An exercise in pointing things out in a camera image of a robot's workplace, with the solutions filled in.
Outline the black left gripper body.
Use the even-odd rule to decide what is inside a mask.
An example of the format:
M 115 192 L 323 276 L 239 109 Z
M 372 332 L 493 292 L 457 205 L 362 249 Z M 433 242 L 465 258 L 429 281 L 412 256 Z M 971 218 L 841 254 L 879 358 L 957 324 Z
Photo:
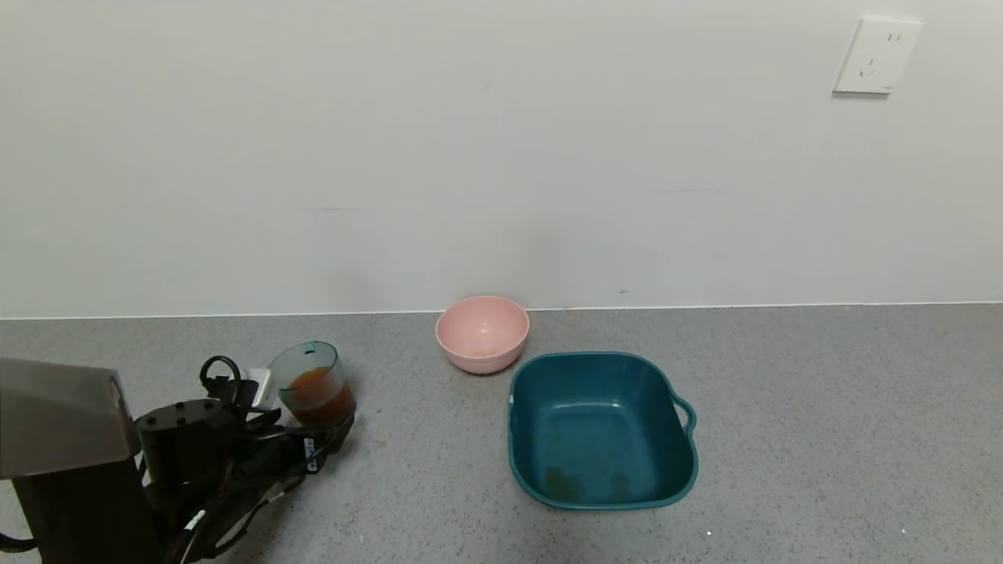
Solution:
M 328 444 L 328 426 L 265 426 L 251 439 L 246 474 L 315 474 Z

